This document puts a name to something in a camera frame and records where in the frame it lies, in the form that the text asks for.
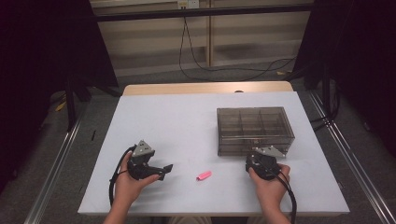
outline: pink eraser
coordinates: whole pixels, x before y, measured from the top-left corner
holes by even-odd
[[[212,172],[211,171],[206,171],[204,173],[201,173],[200,175],[197,176],[197,180],[205,180],[208,177],[212,176]]]

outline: metal frame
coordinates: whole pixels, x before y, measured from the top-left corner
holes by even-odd
[[[183,18],[183,17],[203,17],[203,16],[225,16],[225,15],[241,15],[241,14],[262,14],[262,13],[278,13],[278,12],[298,12],[311,11],[314,9],[329,9],[330,7],[340,7],[339,3],[326,4],[296,4],[296,5],[277,5],[267,7],[210,7],[196,8],[185,10],[158,10],[133,13],[120,13],[110,15],[97,15],[93,17],[79,17],[74,20],[90,20],[90,21],[137,21],[150,19],[167,19],[167,18]]]
[[[385,199],[382,197],[381,193],[375,187],[370,177],[364,171],[358,158],[356,158],[352,148],[347,143],[347,140],[344,138],[335,122],[326,118],[326,112],[323,108],[323,103],[321,102],[319,96],[314,91],[310,92],[310,96],[317,111],[323,117],[325,123],[327,123],[326,126],[330,134],[332,135],[335,144],[340,149],[341,154],[343,154],[346,163],[348,164],[350,170],[361,185],[361,188],[366,194],[367,199],[370,201],[372,207],[378,214],[379,219],[381,219],[382,223],[384,224],[396,223],[396,219],[394,215],[390,212],[390,209]]]
[[[46,182],[40,190],[37,198],[35,199],[35,203],[27,215],[27,218],[24,221],[24,224],[33,224],[40,223],[41,218],[44,215],[47,204],[50,200],[50,196],[55,188],[56,181],[59,178],[59,175],[64,167],[64,162],[66,161],[67,154],[70,151],[71,146],[76,138],[78,133],[79,125],[81,123],[82,118],[84,118],[85,111],[87,110],[88,103],[85,103],[81,106],[81,111],[78,115],[78,119],[76,120],[75,125],[72,130],[66,134],[64,138],[64,142],[59,150],[58,155],[56,156],[55,162],[53,163],[49,174],[47,176]]]

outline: hand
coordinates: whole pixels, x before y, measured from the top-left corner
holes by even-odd
[[[290,167],[287,165],[279,164],[280,172],[279,177],[286,182],[290,181],[289,172]],[[273,180],[261,179],[253,168],[248,169],[250,178],[256,185],[256,194],[259,199],[260,206],[262,207],[262,213],[267,217],[269,223],[289,223],[285,216],[280,211],[280,202],[286,193],[285,187],[279,182],[277,178]]]
[[[127,163],[131,153],[127,153],[123,158],[120,172],[128,170]],[[131,204],[137,199],[142,189],[159,178],[159,175],[151,175],[141,180],[135,180],[128,172],[119,174],[116,181],[114,202],[104,223],[123,223]]]
[[[120,172],[128,170],[128,160],[131,157],[129,152],[125,155],[120,166]],[[153,183],[160,178],[159,175],[151,175],[141,180],[133,179],[128,172],[119,174],[116,181],[116,192],[114,197],[114,203],[131,206],[131,204],[137,199],[142,189]]]

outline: cable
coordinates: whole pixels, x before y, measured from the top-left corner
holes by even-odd
[[[321,120],[324,121],[324,123],[322,123],[318,127],[314,128],[314,132],[320,130],[321,128],[325,127],[326,125],[330,124],[333,120],[335,120],[335,118],[338,115],[338,110],[339,110],[339,107],[340,107],[340,104],[341,104],[340,98],[341,98],[340,88],[338,87],[338,85],[336,85],[335,86],[335,93],[334,93],[334,95],[332,97],[332,108],[333,108],[333,111],[329,115],[326,115],[325,117],[310,120],[311,123],[318,122],[318,121],[321,121]]]
[[[294,223],[295,223],[295,219],[296,219],[296,215],[297,215],[297,201],[296,201],[296,198],[295,198],[295,196],[294,196],[293,191],[291,190],[291,186],[290,186],[290,183],[289,183],[288,179],[286,178],[286,176],[285,176],[282,172],[279,171],[279,173],[282,174],[283,177],[285,178],[285,180],[286,180],[286,182],[285,182],[282,178],[280,178],[278,175],[276,175],[274,172],[272,172],[271,169],[269,169],[268,167],[266,167],[260,160],[258,160],[258,162],[259,162],[269,173],[271,173],[271,175],[274,175],[275,178],[276,178],[277,180],[279,180],[279,182],[283,185],[283,187],[285,187],[286,191],[288,192],[288,194],[289,194],[289,196],[290,196],[290,199],[291,199],[291,221],[290,221],[290,223],[291,223],[291,224],[294,224]]]
[[[215,68],[212,68],[212,69],[204,68],[204,67],[202,67],[200,64],[198,64],[198,61],[197,61],[196,58],[195,58],[195,54],[194,54],[194,51],[193,51],[193,48],[192,48],[192,42],[191,42],[191,36],[190,36],[189,26],[188,26],[188,24],[187,24],[186,18],[184,18],[183,35],[182,35],[182,37],[181,37],[181,45],[180,45],[180,51],[179,51],[179,57],[178,57],[178,65],[179,65],[180,71],[183,73],[183,75],[186,76],[186,77],[188,77],[188,78],[191,78],[191,79],[204,80],[204,81],[214,81],[214,82],[217,81],[217,80],[213,80],[213,79],[209,79],[209,78],[199,78],[199,77],[191,77],[191,76],[188,76],[188,75],[185,73],[185,71],[183,70],[183,68],[181,67],[181,51],[182,51],[182,49],[183,49],[184,35],[185,35],[186,31],[187,31],[187,35],[188,35],[188,37],[189,37],[190,50],[191,50],[192,58],[194,59],[194,62],[197,64],[197,66],[198,66],[199,68],[201,68],[202,70],[205,70],[205,71],[208,71],[208,72],[229,71],[229,70],[260,71],[260,72],[261,72],[261,73],[259,73],[258,75],[254,76],[254,77],[249,77],[249,78],[242,79],[242,80],[239,80],[239,81],[251,80],[251,79],[253,79],[253,78],[262,76],[262,75],[265,74],[266,72],[278,70],[278,69],[280,69],[280,68],[285,67],[286,65],[288,65],[289,63],[291,63],[292,61],[294,61],[294,60],[296,59],[296,57],[294,57],[294,58],[291,58],[291,59],[279,59],[279,60],[273,61],[273,62],[270,63],[270,65],[268,66],[267,69],[238,68],[238,67],[234,67],[234,68],[217,68],[217,69],[215,69]],[[280,67],[278,67],[278,68],[270,69],[274,63],[279,62],[279,61],[288,61],[288,62],[286,62],[284,65],[282,65],[282,66],[280,66]]]
[[[108,186],[108,198],[110,200],[110,205],[113,205],[113,201],[114,201],[114,184],[116,184],[117,178],[119,177],[120,174],[127,172],[127,170],[125,171],[121,171],[119,172],[119,169],[121,167],[122,161],[124,159],[124,157],[126,156],[126,154],[131,151],[130,148],[128,148],[123,154],[122,157],[119,161],[119,164],[117,165],[116,171],[114,171],[113,176],[110,179],[110,185]]]

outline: wall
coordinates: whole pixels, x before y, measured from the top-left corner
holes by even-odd
[[[309,0],[201,0],[200,7],[252,7]],[[177,9],[170,0],[91,0],[95,14]],[[309,12],[187,18],[191,43],[202,66],[270,62],[297,54]],[[178,70],[184,21],[160,19],[100,22],[116,76]],[[183,68],[197,67],[187,33]]]

